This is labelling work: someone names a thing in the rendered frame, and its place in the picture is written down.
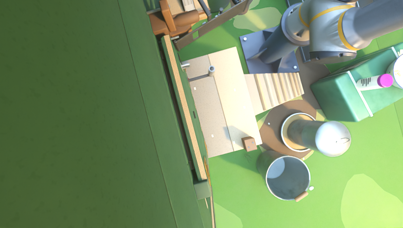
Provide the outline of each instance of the green block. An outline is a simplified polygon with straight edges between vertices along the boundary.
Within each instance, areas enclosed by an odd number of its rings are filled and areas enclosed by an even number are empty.
[[[398,51],[403,43],[394,46]],[[390,49],[382,49],[357,59],[351,64],[335,71],[311,85],[317,101],[328,120],[358,122],[370,116],[364,102],[357,92],[354,82],[362,78],[384,74],[388,66],[396,59]],[[374,114],[403,97],[403,89],[389,88],[362,91],[371,112]]]
[[[198,181],[197,179],[194,179],[193,186],[197,200],[211,197],[210,184],[208,180]]]

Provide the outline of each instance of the wooden cube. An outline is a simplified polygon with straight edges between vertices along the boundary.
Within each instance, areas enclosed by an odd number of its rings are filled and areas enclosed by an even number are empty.
[[[254,150],[258,149],[258,146],[256,145],[256,142],[255,142],[255,139],[253,137],[251,137],[251,136],[242,138],[242,144],[243,144],[243,148],[245,148],[245,150],[247,152],[254,151]]]

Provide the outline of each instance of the bucket handle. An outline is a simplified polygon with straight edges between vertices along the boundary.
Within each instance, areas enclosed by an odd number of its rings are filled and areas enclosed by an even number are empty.
[[[308,195],[307,191],[302,192],[301,194],[299,194],[297,197],[295,197],[295,202],[298,202],[300,200],[302,200],[305,196]]]

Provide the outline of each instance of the pink bottle cap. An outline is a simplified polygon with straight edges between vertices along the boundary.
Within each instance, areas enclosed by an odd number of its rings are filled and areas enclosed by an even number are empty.
[[[383,88],[390,87],[393,84],[393,77],[390,74],[383,74],[378,77],[378,85]]]

